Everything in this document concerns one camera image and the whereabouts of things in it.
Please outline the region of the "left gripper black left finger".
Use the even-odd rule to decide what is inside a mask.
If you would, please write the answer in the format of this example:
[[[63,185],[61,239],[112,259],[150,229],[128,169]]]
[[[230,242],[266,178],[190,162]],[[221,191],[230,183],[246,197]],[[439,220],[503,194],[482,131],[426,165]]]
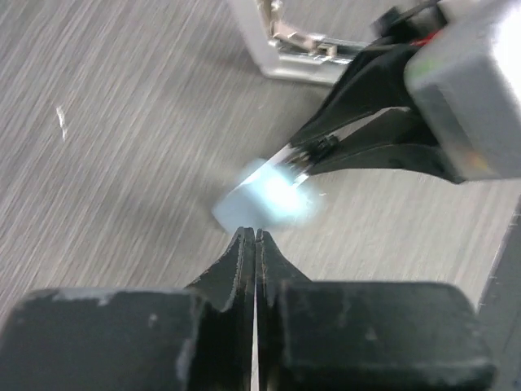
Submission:
[[[29,293],[1,332],[4,390],[248,390],[256,238],[185,288]]]

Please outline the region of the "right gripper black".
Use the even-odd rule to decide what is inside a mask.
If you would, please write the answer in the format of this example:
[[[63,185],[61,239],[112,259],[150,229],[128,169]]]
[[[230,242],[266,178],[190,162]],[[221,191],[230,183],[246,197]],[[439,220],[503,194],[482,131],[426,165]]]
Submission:
[[[322,106],[289,143],[303,146],[385,108],[414,108],[405,88],[405,66],[447,24],[440,1],[421,1],[407,10],[392,7],[382,14],[372,24],[377,39],[355,57]],[[462,175],[425,122],[398,109],[335,143],[309,174],[342,169],[401,169],[462,182]]]

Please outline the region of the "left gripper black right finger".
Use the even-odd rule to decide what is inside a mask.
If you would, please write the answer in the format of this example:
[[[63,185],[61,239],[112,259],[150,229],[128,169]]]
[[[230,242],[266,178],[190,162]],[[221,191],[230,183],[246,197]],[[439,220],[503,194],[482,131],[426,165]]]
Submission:
[[[256,300],[262,390],[487,390],[497,374],[451,284],[313,281],[259,231]]]

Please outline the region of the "white stapler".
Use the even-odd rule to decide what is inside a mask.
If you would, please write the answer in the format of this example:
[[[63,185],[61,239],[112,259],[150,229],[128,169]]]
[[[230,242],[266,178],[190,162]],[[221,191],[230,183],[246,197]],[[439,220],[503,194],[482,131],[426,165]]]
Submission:
[[[280,1],[228,0],[227,4],[249,55],[268,78],[332,86],[367,46],[288,24]]]

